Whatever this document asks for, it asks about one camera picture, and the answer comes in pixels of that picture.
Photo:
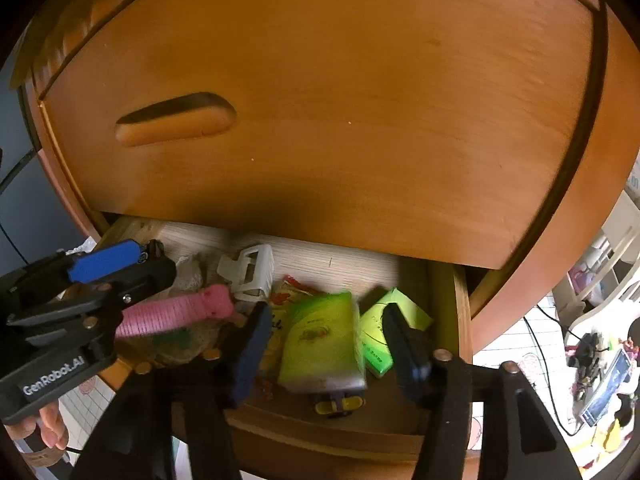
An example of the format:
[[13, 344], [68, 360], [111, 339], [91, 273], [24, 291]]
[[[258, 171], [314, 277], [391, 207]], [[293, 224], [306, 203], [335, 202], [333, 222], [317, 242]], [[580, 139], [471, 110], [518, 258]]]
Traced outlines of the left human hand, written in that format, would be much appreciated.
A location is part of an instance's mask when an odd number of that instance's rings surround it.
[[36, 430], [46, 448], [40, 452], [23, 454], [23, 460], [31, 470], [38, 467], [55, 465], [66, 453], [68, 430], [60, 412], [60, 404], [53, 401], [40, 408], [38, 415], [28, 416], [15, 425], [6, 425], [4, 429], [14, 440], [24, 440]]

